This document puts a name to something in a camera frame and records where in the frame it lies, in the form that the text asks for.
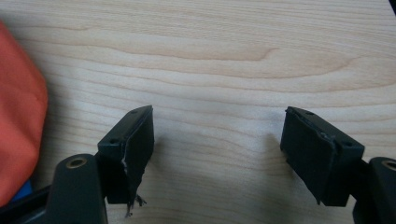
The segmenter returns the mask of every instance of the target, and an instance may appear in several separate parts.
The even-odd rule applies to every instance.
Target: tabletop
[[[109,223],[353,223],[317,205],[285,162],[285,109],[310,110],[396,158],[396,20],[387,0],[1,1],[0,20],[47,80],[32,177],[97,151],[128,111],[154,108],[138,193]]]

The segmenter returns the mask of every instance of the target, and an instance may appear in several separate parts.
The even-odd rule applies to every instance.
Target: table
[[[396,158],[396,20],[387,0],[2,1],[0,20],[47,80],[33,182],[96,152],[153,105],[148,204],[110,223],[353,223],[318,206],[279,149],[288,105]]]

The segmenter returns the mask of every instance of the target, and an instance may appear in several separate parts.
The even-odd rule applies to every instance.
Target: orange cloth
[[[44,78],[0,22],[0,206],[35,169],[47,102]]]

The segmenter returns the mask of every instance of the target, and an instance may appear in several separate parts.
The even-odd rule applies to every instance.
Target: black object
[[[131,215],[135,200],[146,203],[136,191],[154,148],[152,106],[127,113],[98,148],[61,161],[52,186],[1,207],[0,223],[107,223],[105,197]]]
[[[361,159],[364,146],[312,112],[289,106],[280,143],[287,162],[317,199],[357,200],[355,223],[396,223],[396,161]]]

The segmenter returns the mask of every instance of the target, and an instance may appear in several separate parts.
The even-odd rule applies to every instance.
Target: light wood surface
[[[318,206],[285,163],[288,105],[396,158],[396,19],[387,0],[1,1],[0,19],[48,82],[34,175],[153,105],[148,204],[110,223],[353,223]]]

